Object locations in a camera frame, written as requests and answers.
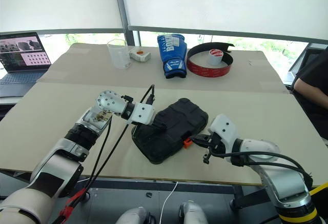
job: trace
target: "white cable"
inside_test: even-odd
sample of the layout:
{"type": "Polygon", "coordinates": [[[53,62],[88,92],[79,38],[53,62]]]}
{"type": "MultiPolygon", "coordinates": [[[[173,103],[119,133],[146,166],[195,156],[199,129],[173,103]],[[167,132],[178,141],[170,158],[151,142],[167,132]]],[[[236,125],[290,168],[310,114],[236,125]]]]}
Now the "white cable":
{"type": "Polygon", "coordinates": [[[162,211],[160,212],[159,224],[161,224],[161,222],[162,222],[162,215],[163,215],[163,210],[164,210],[165,203],[169,199],[169,197],[171,196],[171,194],[174,192],[174,190],[175,190],[175,188],[176,188],[177,185],[178,185],[178,182],[176,182],[175,187],[173,188],[172,192],[168,195],[168,197],[165,199],[165,201],[163,203],[162,211]]]}
{"type": "Polygon", "coordinates": [[[79,180],[77,183],[88,180],[88,179],[90,179],[90,178],[79,180]]]}

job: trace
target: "laptop keyboard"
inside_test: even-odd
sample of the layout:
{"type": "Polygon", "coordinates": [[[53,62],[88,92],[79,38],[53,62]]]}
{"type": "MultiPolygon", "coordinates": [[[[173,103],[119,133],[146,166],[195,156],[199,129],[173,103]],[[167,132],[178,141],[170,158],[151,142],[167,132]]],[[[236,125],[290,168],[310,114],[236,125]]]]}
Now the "laptop keyboard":
{"type": "Polygon", "coordinates": [[[11,73],[0,80],[0,84],[34,83],[44,73],[11,73]]]}

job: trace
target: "laptop screen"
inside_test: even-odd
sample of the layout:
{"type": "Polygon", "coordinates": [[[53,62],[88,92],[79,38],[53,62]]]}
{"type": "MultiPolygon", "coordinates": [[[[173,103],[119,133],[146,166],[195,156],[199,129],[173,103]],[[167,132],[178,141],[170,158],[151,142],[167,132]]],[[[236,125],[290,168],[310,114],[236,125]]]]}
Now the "laptop screen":
{"type": "Polygon", "coordinates": [[[0,62],[9,73],[43,70],[51,65],[35,32],[0,35],[0,62]]]}

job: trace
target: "black case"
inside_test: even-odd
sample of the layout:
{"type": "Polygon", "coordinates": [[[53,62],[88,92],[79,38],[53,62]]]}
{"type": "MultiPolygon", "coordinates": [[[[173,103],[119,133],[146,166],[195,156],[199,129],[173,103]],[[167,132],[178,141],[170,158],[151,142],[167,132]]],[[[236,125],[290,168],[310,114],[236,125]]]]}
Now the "black case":
{"type": "Polygon", "coordinates": [[[138,125],[132,129],[132,140],[153,164],[160,164],[179,151],[183,141],[198,134],[208,122],[209,116],[187,98],[181,98],[158,112],[154,121],[167,128],[138,125]]]}

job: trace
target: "person's arm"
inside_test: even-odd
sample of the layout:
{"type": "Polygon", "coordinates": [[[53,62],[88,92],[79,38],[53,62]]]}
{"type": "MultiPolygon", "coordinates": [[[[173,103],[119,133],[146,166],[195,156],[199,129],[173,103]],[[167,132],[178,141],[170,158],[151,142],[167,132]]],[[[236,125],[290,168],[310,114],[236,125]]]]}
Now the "person's arm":
{"type": "Polygon", "coordinates": [[[328,96],[319,88],[311,86],[298,78],[294,84],[294,89],[313,103],[328,109],[328,96]]]}

